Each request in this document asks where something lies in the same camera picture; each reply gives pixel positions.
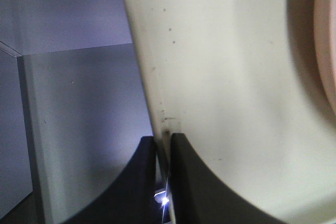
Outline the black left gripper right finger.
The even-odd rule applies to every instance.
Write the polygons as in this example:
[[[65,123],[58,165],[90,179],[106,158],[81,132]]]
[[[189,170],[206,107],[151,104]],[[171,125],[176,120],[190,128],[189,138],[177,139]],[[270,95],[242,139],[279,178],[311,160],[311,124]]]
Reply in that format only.
[[[183,133],[171,136],[170,188],[177,223],[281,223],[225,185]]]

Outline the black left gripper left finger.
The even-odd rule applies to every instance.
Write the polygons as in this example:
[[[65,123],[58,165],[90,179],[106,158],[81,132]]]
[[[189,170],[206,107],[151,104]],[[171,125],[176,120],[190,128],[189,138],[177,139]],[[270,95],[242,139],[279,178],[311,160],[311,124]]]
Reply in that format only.
[[[144,136],[116,180],[65,223],[154,223],[156,145]]]

